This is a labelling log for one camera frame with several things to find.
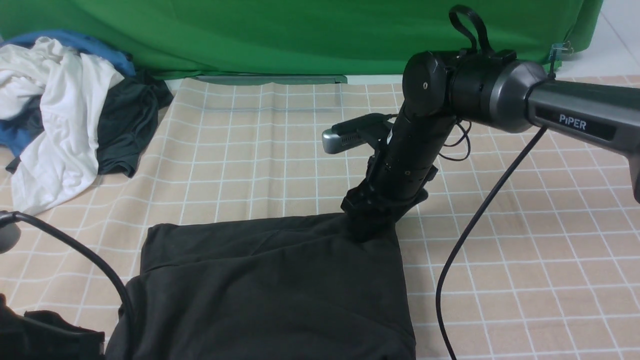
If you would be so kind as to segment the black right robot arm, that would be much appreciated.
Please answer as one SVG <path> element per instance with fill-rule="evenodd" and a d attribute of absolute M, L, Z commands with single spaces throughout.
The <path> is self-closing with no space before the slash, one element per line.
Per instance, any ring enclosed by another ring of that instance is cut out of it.
<path fill-rule="evenodd" d="M 374 112 L 323 133 L 326 153 L 362 144 L 374 150 L 365 179 L 341 208 L 352 234 L 370 237 L 427 199 L 425 184 L 447 137 L 462 120 L 506 133 L 533 126 L 626 157 L 639 198 L 638 88 L 553 79 L 512 51 L 494 55 L 425 51 L 407 62 L 397 114 Z"/>

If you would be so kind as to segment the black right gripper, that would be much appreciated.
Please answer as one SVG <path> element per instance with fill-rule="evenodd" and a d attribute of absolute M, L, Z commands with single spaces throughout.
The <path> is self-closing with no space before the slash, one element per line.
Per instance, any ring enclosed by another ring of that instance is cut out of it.
<path fill-rule="evenodd" d="M 374 154 L 364 180 L 341 204 L 355 239 L 365 241 L 392 228 L 428 198 L 425 184 L 435 177 L 434 162 L 457 123 L 455 117 L 398 117 L 394 123 L 381 120 L 356 130 Z"/>

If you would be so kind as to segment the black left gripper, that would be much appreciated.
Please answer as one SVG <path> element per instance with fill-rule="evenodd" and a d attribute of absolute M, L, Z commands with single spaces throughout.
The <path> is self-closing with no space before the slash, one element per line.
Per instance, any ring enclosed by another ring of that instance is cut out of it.
<path fill-rule="evenodd" d="M 15 313 L 0 296 L 2 360 L 103 360 L 105 333 L 72 325 L 49 310 Z"/>

